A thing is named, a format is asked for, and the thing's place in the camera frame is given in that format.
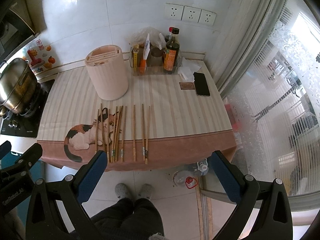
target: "bottle label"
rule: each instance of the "bottle label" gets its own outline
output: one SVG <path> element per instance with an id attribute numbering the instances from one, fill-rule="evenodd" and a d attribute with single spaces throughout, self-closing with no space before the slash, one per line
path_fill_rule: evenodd
<path id="1" fill-rule="evenodd" d="M 167 49 L 167 53 L 165 54 L 165 59 L 163 63 L 163 67 L 165 70 L 172 71 L 174 59 L 176 58 L 176 50 Z"/>

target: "striped tablecloth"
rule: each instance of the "striped tablecloth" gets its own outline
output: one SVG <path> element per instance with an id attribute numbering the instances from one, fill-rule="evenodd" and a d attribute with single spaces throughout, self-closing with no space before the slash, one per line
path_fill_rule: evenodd
<path id="1" fill-rule="evenodd" d="M 210 97 L 197 96 L 195 90 L 181 90 L 180 75 L 133 76 L 129 61 L 129 88 L 118 100 L 98 97 L 85 67 L 59 73 L 50 91 L 40 123 L 38 140 L 63 141 L 77 124 L 92 124 L 100 103 L 115 112 L 127 106 L 125 140 L 132 139 L 131 108 L 136 105 L 136 139 L 141 139 L 141 104 L 151 106 L 150 138 L 175 137 L 230 130 L 231 124 L 219 92 L 203 61 L 201 66 Z"/>
<path id="2" fill-rule="evenodd" d="M 230 121 L 222 99 L 203 61 L 201 66 L 210 90 L 209 97 L 197 96 L 195 90 L 181 90 L 180 75 L 133 76 L 125 61 L 129 88 L 118 100 L 101 100 L 85 67 L 59 73 L 49 93 L 40 123 L 37 142 L 44 149 L 42 159 L 61 167 L 79 168 L 94 155 L 94 144 L 86 150 L 71 149 L 81 156 L 78 163 L 67 158 L 64 140 L 78 124 L 92 124 L 100 103 L 115 113 L 116 106 L 127 106 L 124 163 L 109 163 L 112 170 L 148 170 L 194 163 L 221 150 L 231 160 L 236 149 Z M 148 165 L 142 160 L 141 104 L 151 106 Z M 132 107 L 136 107 L 137 161 L 133 162 Z"/>

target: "electrical outlet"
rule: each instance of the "electrical outlet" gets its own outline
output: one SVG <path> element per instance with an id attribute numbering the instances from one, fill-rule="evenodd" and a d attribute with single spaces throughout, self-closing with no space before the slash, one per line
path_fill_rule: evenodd
<path id="1" fill-rule="evenodd" d="M 164 7 L 164 17 L 173 20 L 181 20 L 183 5 L 166 3 Z"/>
<path id="2" fill-rule="evenodd" d="M 198 22 L 201 9 L 185 6 L 182 14 L 182 21 Z"/>
<path id="3" fill-rule="evenodd" d="M 200 18 L 198 23 L 212 26 L 217 14 L 210 11 L 201 10 Z"/>

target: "tissue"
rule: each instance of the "tissue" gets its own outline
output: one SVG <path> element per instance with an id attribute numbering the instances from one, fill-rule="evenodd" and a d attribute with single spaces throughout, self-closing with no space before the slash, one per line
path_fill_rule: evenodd
<path id="1" fill-rule="evenodd" d="M 178 74 L 180 74 L 186 82 L 194 82 L 194 72 L 197 72 L 201 67 L 194 64 L 192 61 L 182 58 L 182 65 L 178 68 Z"/>

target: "stove knob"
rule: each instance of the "stove knob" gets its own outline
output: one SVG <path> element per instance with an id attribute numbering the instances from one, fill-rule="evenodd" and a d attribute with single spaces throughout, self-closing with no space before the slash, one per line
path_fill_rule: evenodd
<path id="1" fill-rule="evenodd" d="M 12 126 L 13 126 L 14 128 L 17 128 L 17 127 L 18 127 L 18 123 L 17 123 L 17 121 L 12 120 Z"/>

